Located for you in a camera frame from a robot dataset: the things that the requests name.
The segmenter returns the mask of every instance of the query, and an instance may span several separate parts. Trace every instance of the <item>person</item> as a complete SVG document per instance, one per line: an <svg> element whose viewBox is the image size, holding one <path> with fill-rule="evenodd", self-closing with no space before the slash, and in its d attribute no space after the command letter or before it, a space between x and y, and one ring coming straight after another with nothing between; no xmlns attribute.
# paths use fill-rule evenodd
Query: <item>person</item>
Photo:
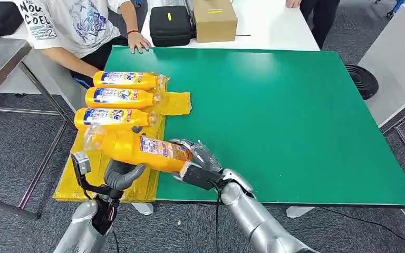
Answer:
<svg viewBox="0 0 405 253"><path fill-rule="evenodd" d="M309 15L313 12L313 29L311 32L317 45L322 49L325 38L333 26L339 1L340 0L286 0L286 7L300 7L305 20L308 20Z"/></svg>
<svg viewBox="0 0 405 253"><path fill-rule="evenodd" d="M27 41L70 70L85 88L103 70L112 45L129 45L142 53L151 46L138 31L136 10L129 0L14 0L28 30ZM108 20L108 8L121 14L128 38Z"/></svg>

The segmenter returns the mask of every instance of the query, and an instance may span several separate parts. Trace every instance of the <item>white t-shirt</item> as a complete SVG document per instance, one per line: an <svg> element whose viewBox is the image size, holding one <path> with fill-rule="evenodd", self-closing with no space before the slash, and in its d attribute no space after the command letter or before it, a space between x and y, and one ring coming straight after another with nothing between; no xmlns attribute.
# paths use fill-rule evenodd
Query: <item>white t-shirt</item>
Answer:
<svg viewBox="0 0 405 253"><path fill-rule="evenodd" d="M120 35L108 20L129 0L14 0L35 49L63 47L78 58Z"/></svg>

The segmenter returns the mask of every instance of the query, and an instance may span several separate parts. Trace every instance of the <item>black cable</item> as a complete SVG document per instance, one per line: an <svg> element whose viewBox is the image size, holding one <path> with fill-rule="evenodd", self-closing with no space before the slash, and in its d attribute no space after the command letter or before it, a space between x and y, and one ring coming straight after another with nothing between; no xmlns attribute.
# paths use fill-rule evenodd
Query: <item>black cable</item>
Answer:
<svg viewBox="0 0 405 253"><path fill-rule="evenodd" d="M115 239L115 248L117 249L117 253L119 253L119 241L117 241L117 236L115 236L115 230L112 230L112 234L114 235Z"/></svg>
<svg viewBox="0 0 405 253"><path fill-rule="evenodd" d="M88 195L88 193L86 192L86 190L83 189L83 192L84 192L84 195L85 195L89 200L91 200L91 197L89 197L89 195Z"/></svg>
<svg viewBox="0 0 405 253"><path fill-rule="evenodd" d="M219 189L219 187L212 181L207 180L210 184L212 184L215 189L217 190L218 193L218 199L217 199L217 203L216 203L216 212L215 212L215 223L216 223L216 227L215 227L215 234L216 234L216 247L217 247L217 253L219 253L219 229L218 229L218 214L219 214L219 203L221 201L221 191Z"/></svg>
<svg viewBox="0 0 405 253"><path fill-rule="evenodd" d="M343 216L345 216L345 217L347 217L347 218L350 218L350 219L354 219L354 220L358 220L358 221L362 221L362 222L366 222L366 223L378 225L378 226L380 226L380 227L383 227L383 228L387 229L389 232L391 232L392 234L396 235L398 238L400 238L400 239L402 239L402 240L405 241L405 239L404 239L401 235L395 233L392 229L390 229L390 228L384 226L383 224L379 224L379 223L376 223L376 222L373 222L373 221L368 221L368 220L363 220L363 219L360 219L360 218L352 217L352 216L346 215L346 214L341 213L341 212L336 212L336 211L330 210L330 209L325 208L325 207L321 207L321 208L324 209L324 210L327 210L327 211L336 213L336 214L338 214L338 215L343 215Z"/></svg>

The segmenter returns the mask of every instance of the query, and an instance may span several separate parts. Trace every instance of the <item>human hand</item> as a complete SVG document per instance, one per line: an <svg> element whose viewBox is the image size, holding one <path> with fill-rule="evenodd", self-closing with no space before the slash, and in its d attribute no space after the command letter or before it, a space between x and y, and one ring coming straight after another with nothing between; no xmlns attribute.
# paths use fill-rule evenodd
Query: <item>human hand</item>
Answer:
<svg viewBox="0 0 405 253"><path fill-rule="evenodd" d="M302 0L286 0L286 7L299 8Z"/></svg>
<svg viewBox="0 0 405 253"><path fill-rule="evenodd" d="M144 38L139 32L128 33L128 45L132 54L135 53L136 47L139 53L142 53L142 47L144 47L147 51L151 47L150 42L147 41L147 39Z"/></svg>

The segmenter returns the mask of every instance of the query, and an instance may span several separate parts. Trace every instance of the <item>yellow bottle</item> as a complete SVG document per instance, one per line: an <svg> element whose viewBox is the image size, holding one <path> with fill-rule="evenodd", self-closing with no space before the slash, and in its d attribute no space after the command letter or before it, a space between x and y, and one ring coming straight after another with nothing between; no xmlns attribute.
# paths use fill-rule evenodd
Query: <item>yellow bottle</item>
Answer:
<svg viewBox="0 0 405 253"><path fill-rule="evenodd" d="M89 125L100 125L105 129L130 130L132 127L155 125L156 112L136 109L81 108L75 114L77 129L85 130Z"/></svg>
<svg viewBox="0 0 405 253"><path fill-rule="evenodd" d="M169 78L156 73L145 72L107 72L99 71L94 75L95 87L122 89L161 89Z"/></svg>
<svg viewBox="0 0 405 253"><path fill-rule="evenodd" d="M191 160L191 153L178 144L160 141L128 131L105 131L93 125L84 134L84 148L98 149L114 160L145 163L155 170L179 172Z"/></svg>
<svg viewBox="0 0 405 253"><path fill-rule="evenodd" d="M116 88L89 88L84 96L90 108L144 109L161 101L159 93Z"/></svg>

